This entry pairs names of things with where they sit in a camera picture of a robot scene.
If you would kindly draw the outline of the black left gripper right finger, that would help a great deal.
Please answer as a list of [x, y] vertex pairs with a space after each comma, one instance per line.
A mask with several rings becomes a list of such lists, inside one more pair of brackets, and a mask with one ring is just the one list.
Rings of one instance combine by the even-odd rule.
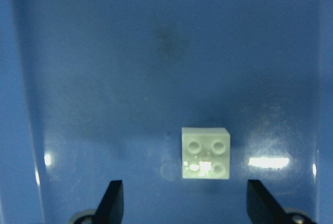
[[287, 220], [286, 212], [260, 180], [248, 180], [246, 207], [252, 223], [284, 223]]

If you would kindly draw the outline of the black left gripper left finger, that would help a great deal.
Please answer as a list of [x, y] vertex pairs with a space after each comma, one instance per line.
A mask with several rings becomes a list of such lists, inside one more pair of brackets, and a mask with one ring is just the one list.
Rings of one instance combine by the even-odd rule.
[[121, 224], [124, 214], [122, 180], [111, 181], [95, 212], [95, 223]]

